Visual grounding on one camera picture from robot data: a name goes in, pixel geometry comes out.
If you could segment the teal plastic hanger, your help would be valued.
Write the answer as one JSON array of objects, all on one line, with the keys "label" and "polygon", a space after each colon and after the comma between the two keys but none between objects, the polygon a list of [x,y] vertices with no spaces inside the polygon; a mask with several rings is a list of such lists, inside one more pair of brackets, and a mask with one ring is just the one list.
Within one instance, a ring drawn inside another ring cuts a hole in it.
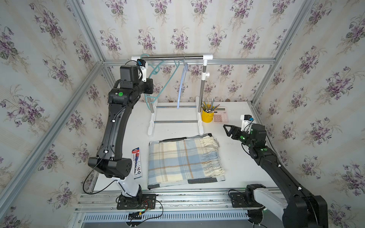
[{"label": "teal plastic hanger", "polygon": [[148,79],[153,80],[153,92],[150,95],[144,95],[144,101],[149,108],[158,102],[159,97],[170,84],[180,65],[181,62],[177,60],[157,60],[157,63],[151,63]]}]

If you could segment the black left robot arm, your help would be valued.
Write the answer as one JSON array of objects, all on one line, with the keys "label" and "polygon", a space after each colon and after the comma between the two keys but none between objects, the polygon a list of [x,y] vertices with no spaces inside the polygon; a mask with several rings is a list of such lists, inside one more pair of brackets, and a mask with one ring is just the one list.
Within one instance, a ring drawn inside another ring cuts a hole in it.
[{"label": "black left robot arm", "polygon": [[120,67],[120,79],[108,94],[108,119],[101,146],[95,157],[90,157],[88,166],[116,183],[122,193],[118,202],[127,206],[142,204],[142,188],[131,173],[133,162],[123,157],[123,140],[126,125],[133,107],[142,94],[153,93],[153,80],[146,77],[147,65],[137,61]]}]

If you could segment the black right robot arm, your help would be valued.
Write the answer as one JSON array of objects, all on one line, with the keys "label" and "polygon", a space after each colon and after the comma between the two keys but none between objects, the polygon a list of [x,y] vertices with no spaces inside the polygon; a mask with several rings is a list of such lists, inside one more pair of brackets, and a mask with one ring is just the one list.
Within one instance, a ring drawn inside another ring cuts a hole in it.
[{"label": "black right robot arm", "polygon": [[261,185],[247,186],[246,202],[258,203],[283,223],[285,228],[327,228],[328,205],[320,195],[314,195],[301,185],[278,162],[275,152],[266,145],[265,126],[254,123],[250,131],[242,131],[234,125],[223,125],[226,135],[248,147],[248,155],[275,182],[285,200],[273,195]]}]

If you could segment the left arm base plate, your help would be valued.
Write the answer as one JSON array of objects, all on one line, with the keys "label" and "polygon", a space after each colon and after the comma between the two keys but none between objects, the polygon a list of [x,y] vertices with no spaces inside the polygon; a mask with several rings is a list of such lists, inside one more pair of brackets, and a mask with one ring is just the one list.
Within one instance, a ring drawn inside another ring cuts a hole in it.
[{"label": "left arm base plate", "polygon": [[118,210],[147,210],[155,209],[156,207],[156,194],[142,194],[136,197],[126,197],[120,195],[117,197],[117,209]]}]

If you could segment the light blue plastic hanger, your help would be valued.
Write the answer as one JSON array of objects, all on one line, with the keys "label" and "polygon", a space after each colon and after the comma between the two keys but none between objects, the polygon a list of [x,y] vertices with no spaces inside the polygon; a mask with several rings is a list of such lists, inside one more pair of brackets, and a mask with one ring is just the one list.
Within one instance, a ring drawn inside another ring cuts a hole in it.
[{"label": "light blue plastic hanger", "polygon": [[179,90],[178,90],[178,99],[177,99],[177,109],[180,109],[180,102],[181,102],[181,96],[183,93],[183,85],[186,77],[186,73],[188,71],[188,63],[185,62],[185,59],[183,60],[183,70],[182,70],[182,76],[180,80]]}]

